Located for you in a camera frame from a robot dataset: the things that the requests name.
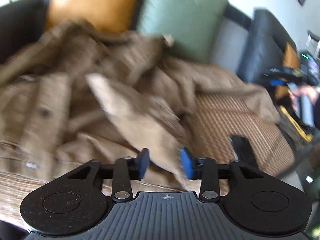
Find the brown corduroy jacket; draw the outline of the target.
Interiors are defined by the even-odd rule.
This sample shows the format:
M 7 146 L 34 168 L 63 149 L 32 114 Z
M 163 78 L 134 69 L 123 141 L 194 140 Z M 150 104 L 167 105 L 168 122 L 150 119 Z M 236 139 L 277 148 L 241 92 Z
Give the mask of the brown corduroy jacket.
M 263 120 L 266 89 L 218 66 L 167 54 L 170 36 L 60 23 L 1 64 L 1 172 L 50 181 L 91 160 L 135 157 L 153 167 L 139 190 L 188 190 L 179 150 L 192 143 L 197 93 L 235 96 Z

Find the woven brown seat mat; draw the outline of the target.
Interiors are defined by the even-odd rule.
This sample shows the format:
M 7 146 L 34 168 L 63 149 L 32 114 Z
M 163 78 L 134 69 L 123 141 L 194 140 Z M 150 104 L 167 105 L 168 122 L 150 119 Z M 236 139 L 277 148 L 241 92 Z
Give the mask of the woven brown seat mat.
M 248 153 L 257 162 L 263 172 L 277 176 L 291 167 L 295 161 L 294 153 L 280 129 L 266 122 L 249 110 L 243 100 L 221 94 L 197 94 L 197 113 L 191 118 L 190 136 L 193 154 L 215 159 L 217 163 L 227 164 L 238 158 L 232 146 L 232 136 L 249 140 L 253 153 Z M 125 153 L 135 157 L 136 150 L 116 144 L 103 137 L 85 134 L 80 140 L 80 152 L 84 160 L 68 164 L 66 170 L 58 172 L 56 177 L 69 171 L 90 158 L 100 158 L 103 163 L 112 163 Z M 133 194 L 137 191 L 182 191 L 183 186 L 164 169 L 150 164 L 142 181 L 134 180 Z M 26 225 L 20 215 L 20 204 L 31 191 L 43 186 L 48 181 L 41 181 L 15 173 L 1 172 L 1 220 L 25 229 Z

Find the cluttered equipment pile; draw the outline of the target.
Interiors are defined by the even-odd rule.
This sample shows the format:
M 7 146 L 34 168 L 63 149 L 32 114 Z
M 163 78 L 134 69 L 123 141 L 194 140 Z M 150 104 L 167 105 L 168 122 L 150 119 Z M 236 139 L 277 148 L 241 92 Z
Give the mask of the cluttered equipment pile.
M 312 142 L 314 128 L 303 121 L 301 97 L 310 88 L 319 88 L 319 60 L 307 49 L 300 52 L 285 45 L 282 64 L 268 68 L 264 73 L 271 87 L 280 114 L 279 129 L 294 142 L 296 147 Z

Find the green leather cushion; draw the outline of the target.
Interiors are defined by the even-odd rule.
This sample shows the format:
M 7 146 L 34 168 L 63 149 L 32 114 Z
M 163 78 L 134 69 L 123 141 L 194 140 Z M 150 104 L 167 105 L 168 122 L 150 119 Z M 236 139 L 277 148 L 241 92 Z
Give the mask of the green leather cushion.
M 137 30 L 144 35 L 170 35 L 171 55 L 210 63 L 227 5 L 228 0 L 144 0 Z

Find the black leather sofa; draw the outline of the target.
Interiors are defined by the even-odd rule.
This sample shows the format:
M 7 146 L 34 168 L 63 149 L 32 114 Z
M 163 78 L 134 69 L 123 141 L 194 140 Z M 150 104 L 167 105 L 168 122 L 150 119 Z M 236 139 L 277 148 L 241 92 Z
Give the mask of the black leather sofa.
M 43 33 L 49 0 L 19 0 L 1 7 L 1 63 Z M 227 5 L 212 46 L 210 62 L 236 73 L 251 18 Z

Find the orange leather cushion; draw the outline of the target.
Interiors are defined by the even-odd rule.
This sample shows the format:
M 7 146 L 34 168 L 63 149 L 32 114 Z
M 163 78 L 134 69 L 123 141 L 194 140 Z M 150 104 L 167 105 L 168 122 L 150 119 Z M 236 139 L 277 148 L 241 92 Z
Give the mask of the orange leather cushion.
M 98 30 L 123 33 L 131 27 L 138 0 L 50 0 L 47 28 L 67 19 L 84 18 Z

